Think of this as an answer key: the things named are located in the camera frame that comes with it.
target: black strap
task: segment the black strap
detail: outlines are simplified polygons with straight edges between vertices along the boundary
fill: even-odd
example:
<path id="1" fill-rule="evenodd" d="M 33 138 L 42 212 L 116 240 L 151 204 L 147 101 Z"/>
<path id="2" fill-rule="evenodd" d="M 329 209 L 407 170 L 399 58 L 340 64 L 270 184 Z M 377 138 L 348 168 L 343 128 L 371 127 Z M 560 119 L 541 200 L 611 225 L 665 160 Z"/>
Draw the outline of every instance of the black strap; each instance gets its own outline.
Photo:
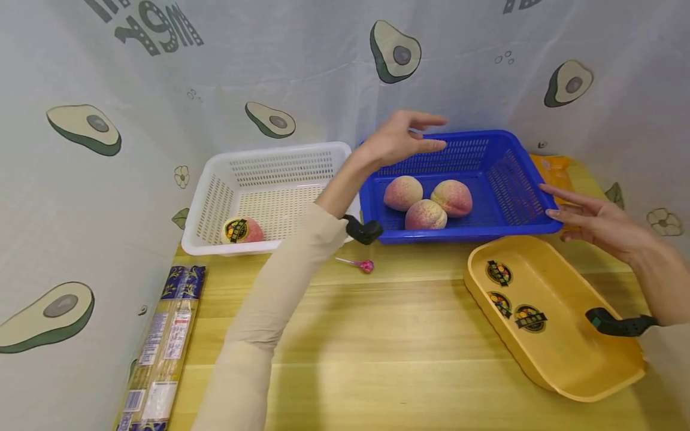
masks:
<path id="1" fill-rule="evenodd" d="M 654 317 L 645 314 L 632 319 L 618 320 L 602 307 L 592 308 L 585 316 L 597 331 L 615 337 L 639 337 L 650 326 L 659 324 Z"/>
<path id="2" fill-rule="evenodd" d="M 347 220 L 347 227 L 345 228 L 347 234 L 364 245 L 371 244 L 384 233 L 383 226 L 376 220 L 371 220 L 366 225 L 362 225 L 356 217 L 350 214 L 345 214 L 343 219 Z"/>

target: white basket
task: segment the white basket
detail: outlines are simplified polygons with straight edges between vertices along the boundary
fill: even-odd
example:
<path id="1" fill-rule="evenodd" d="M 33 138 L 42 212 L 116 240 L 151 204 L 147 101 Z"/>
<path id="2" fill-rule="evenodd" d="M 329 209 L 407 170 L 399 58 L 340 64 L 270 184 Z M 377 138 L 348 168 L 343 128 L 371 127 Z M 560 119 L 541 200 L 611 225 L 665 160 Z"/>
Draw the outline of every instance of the white basket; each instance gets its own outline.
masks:
<path id="1" fill-rule="evenodd" d="M 297 233 L 306 205 L 319 196 L 352 150 L 344 142 L 218 154 L 206 162 L 182 235 L 188 254 L 270 253 Z M 359 218 L 359 196 L 348 209 Z M 264 241 L 222 244 L 223 223 L 252 217 Z"/>

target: pink lollipop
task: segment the pink lollipop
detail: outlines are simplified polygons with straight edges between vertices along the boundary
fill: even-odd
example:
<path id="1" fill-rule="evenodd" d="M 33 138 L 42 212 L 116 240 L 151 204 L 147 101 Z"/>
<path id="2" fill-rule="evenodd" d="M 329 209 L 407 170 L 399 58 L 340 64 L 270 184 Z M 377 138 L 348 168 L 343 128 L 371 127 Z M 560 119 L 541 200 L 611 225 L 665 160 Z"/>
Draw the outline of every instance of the pink lollipop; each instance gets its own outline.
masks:
<path id="1" fill-rule="evenodd" d="M 359 266 L 360 270 L 362 270 L 364 274 L 370 274 L 372 271 L 374 271 L 374 263 L 368 259 L 363 262 L 349 261 L 339 257 L 336 257 L 336 259 L 341 262 L 349 263 L 350 265 Z"/>

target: blue plastic basket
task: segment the blue plastic basket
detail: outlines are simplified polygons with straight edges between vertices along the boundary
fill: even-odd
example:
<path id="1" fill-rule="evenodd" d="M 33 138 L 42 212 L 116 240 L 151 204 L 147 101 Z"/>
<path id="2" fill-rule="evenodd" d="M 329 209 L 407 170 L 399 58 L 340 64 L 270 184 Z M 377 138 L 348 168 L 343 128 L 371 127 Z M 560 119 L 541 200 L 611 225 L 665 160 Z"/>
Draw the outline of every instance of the blue plastic basket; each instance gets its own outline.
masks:
<path id="1" fill-rule="evenodd" d="M 378 220 L 383 244 L 489 241 L 506 235 L 548 234 L 562 223 L 544 211 L 556 208 L 553 197 L 538 188 L 542 176 L 520 141 L 504 130 L 430 134 L 448 143 L 445 150 L 417 154 L 371 175 L 359 193 L 364 221 Z M 460 219 L 448 218 L 445 229 L 405 230 L 405 212 L 384 205 L 388 184 L 401 175 L 422 183 L 429 199 L 441 181 L 455 179 L 472 193 L 473 209 Z"/>

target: yellow tray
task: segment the yellow tray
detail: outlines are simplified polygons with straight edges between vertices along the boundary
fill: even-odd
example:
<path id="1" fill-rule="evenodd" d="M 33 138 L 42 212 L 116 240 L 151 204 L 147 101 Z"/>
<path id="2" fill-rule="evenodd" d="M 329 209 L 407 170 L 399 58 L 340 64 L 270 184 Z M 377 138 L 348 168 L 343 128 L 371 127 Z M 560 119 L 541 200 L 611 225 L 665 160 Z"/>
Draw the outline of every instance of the yellow tray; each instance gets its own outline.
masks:
<path id="1" fill-rule="evenodd" d="M 620 316 L 547 242 L 506 237 L 475 249 L 465 286 L 534 383 L 594 402 L 644 376 L 637 339 L 599 333 L 584 313 Z"/>

